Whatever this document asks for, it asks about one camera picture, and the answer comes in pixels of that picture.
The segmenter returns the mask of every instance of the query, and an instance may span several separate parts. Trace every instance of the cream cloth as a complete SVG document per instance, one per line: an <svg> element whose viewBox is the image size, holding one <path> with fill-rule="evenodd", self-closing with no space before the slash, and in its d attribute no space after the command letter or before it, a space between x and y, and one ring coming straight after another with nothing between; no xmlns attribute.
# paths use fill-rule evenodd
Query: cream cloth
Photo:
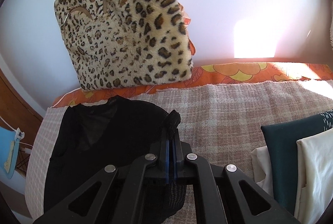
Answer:
<svg viewBox="0 0 333 224"><path fill-rule="evenodd" d="M273 197L272 167L267 146L251 152L254 181Z"/></svg>
<svg viewBox="0 0 333 224"><path fill-rule="evenodd" d="M333 129L297 140L298 184L295 217L313 224L333 198Z"/></svg>

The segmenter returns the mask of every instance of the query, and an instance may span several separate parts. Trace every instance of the leopard print fabric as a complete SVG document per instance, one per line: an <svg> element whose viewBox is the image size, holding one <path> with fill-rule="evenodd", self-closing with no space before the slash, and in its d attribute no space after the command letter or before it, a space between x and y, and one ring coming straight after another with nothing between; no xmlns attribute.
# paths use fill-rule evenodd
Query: leopard print fabric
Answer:
<svg viewBox="0 0 333 224"><path fill-rule="evenodd" d="M83 90L191 77L177 0L56 0L55 12Z"/></svg>

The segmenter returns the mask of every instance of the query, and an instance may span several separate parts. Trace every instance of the wooden bed frame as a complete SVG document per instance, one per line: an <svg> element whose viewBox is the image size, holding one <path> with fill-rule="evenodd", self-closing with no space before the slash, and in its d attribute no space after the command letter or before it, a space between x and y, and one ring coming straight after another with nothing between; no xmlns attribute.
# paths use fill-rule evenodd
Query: wooden bed frame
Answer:
<svg viewBox="0 0 333 224"><path fill-rule="evenodd" d="M13 128L25 133L22 142L33 145L38 129L42 123L42 116L16 92L0 70L0 116ZM11 130L2 120L0 126Z"/></svg>

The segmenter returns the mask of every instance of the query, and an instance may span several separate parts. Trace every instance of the black mesh fabric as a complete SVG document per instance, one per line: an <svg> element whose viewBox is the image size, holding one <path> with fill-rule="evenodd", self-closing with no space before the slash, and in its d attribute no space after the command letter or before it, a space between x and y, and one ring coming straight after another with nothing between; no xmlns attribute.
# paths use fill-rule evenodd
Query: black mesh fabric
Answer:
<svg viewBox="0 0 333 224"><path fill-rule="evenodd" d="M120 96L103 105L67 108L46 175L44 212L106 165L126 166L149 153L163 127L171 138L179 123L176 111L169 114L152 103ZM175 185L172 175L169 182L147 187L142 223L160 224L184 205L186 186Z"/></svg>

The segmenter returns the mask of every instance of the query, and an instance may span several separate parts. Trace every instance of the plaid blanket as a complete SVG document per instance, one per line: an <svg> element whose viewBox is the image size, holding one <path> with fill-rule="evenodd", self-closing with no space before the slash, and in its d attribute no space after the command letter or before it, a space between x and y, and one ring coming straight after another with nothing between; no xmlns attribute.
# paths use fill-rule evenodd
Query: plaid blanket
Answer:
<svg viewBox="0 0 333 224"><path fill-rule="evenodd" d="M189 143L195 153L215 165L235 164L253 177L250 152L265 146L260 126L333 109L333 81L206 85L167 89L132 99L152 102L167 112L175 109L181 115L180 138ZM30 156L25 192L33 219L43 214L49 158L66 108L47 110ZM191 187L188 187L182 210L165 223L196 223Z"/></svg>

